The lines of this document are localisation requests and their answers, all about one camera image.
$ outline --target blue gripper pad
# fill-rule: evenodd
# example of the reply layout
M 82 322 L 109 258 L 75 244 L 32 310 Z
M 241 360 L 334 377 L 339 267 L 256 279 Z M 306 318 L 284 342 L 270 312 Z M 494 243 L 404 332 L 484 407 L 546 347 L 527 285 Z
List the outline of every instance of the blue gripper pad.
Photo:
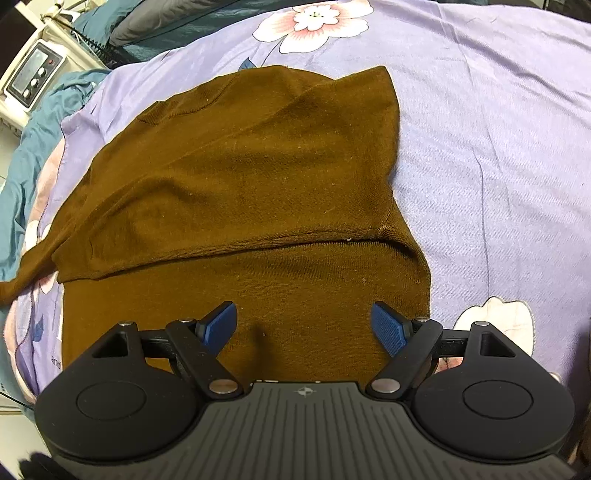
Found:
M 383 301 L 371 308 L 371 328 L 390 356 L 402 350 L 412 334 L 411 322 Z
M 230 341 L 238 324 L 238 311 L 231 301 L 225 301 L 199 323 L 205 324 L 202 342 L 213 356 L 218 356 Z

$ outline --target flower pattern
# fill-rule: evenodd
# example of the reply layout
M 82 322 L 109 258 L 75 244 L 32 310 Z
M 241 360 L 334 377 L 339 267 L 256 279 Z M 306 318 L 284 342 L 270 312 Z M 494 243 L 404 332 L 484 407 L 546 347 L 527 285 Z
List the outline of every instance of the flower pattern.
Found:
M 355 37 L 366 31 L 368 23 L 358 17 L 373 11 L 367 0 L 301 5 L 272 14 L 252 35 L 264 42 L 283 38 L 280 53 L 308 53 L 324 45 L 329 37 Z

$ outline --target logo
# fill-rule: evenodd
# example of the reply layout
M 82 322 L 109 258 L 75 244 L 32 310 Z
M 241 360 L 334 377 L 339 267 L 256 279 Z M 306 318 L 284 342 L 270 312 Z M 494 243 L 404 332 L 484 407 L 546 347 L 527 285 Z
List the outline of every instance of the logo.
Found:
M 315 390 L 312 390 L 310 387 L 302 387 L 297 389 L 296 392 L 300 394 L 302 397 L 309 397 L 310 395 L 312 395 L 312 393 L 315 392 Z

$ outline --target black circular pad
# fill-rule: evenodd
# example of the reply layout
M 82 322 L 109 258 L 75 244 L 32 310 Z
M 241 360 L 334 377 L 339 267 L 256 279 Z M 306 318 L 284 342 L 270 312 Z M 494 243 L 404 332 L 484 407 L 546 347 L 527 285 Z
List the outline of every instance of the black circular pad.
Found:
M 464 390 L 464 403 L 478 415 L 508 420 L 523 415 L 533 399 L 523 387 L 511 382 L 489 380 L 470 385 Z
M 78 409 L 94 420 L 120 420 L 139 412 L 146 403 L 146 393 L 130 382 L 103 382 L 78 395 Z
M 574 404 L 531 358 L 477 356 L 417 389 L 413 413 L 441 445 L 480 459 L 521 460 L 559 447 Z
M 73 365 L 47 386 L 35 419 L 51 452 L 84 462 L 131 461 L 165 449 L 189 428 L 197 414 L 191 388 L 125 360 Z

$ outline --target display screen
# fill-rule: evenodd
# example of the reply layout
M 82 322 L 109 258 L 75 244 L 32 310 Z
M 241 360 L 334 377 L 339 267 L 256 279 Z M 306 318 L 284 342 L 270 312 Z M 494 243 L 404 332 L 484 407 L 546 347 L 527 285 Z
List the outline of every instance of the display screen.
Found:
M 0 18 L 0 76 L 4 75 L 35 30 L 35 26 L 16 8 L 11 8 Z
M 48 57 L 49 55 L 47 53 L 43 53 L 41 50 L 35 50 L 14 79 L 12 88 L 22 95 L 37 70 L 39 70 L 39 67 L 45 63 Z

